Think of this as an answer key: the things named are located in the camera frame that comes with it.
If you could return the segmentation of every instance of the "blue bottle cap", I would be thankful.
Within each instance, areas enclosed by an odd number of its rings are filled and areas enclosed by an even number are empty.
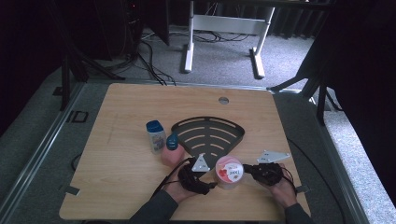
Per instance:
[[[149,133],[158,133],[158,132],[162,132],[163,131],[163,126],[156,119],[152,120],[152,121],[149,121],[146,124],[146,128],[147,128]]]
[[[166,147],[169,150],[175,150],[178,147],[178,138],[176,133],[172,133],[171,135],[168,136],[166,139]]]

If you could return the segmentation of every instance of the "metal stand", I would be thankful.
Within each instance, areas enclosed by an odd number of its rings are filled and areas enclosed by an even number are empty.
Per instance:
[[[224,33],[236,33],[245,35],[259,35],[259,43],[256,48],[250,50],[250,57],[255,67],[256,77],[265,77],[262,66],[262,45],[268,33],[268,28],[274,14],[274,7],[268,7],[265,20],[252,20],[219,16],[194,15],[194,1],[190,1],[189,19],[189,44],[187,46],[185,72],[192,71],[192,55],[194,52],[194,30],[215,31]]]

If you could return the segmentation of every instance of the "gray sleeve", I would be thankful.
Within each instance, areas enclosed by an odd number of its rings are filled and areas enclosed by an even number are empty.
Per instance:
[[[288,224],[315,224],[299,203],[286,208],[285,216]]]
[[[146,202],[128,223],[163,224],[167,223],[178,207],[177,202],[164,190],[160,190]]]

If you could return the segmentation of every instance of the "black plastic tray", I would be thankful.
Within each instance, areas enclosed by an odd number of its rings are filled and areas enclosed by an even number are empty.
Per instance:
[[[178,142],[185,150],[198,159],[203,154],[210,169],[219,158],[226,156],[238,145],[245,130],[227,119],[215,117],[194,117],[183,119],[172,126]]]

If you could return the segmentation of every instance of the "black controller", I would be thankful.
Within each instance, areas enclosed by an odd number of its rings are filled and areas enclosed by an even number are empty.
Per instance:
[[[253,179],[267,185],[273,186],[282,179],[282,167],[278,163],[260,163],[258,165],[244,164],[245,173],[251,174]]]
[[[206,195],[218,183],[211,182],[207,184],[205,182],[202,182],[201,180],[199,180],[198,177],[201,175],[199,175],[199,173],[193,172],[192,166],[193,163],[190,162],[189,164],[186,164],[183,167],[181,167],[181,169],[178,171],[177,176],[178,179],[180,180],[180,184],[186,190]]]

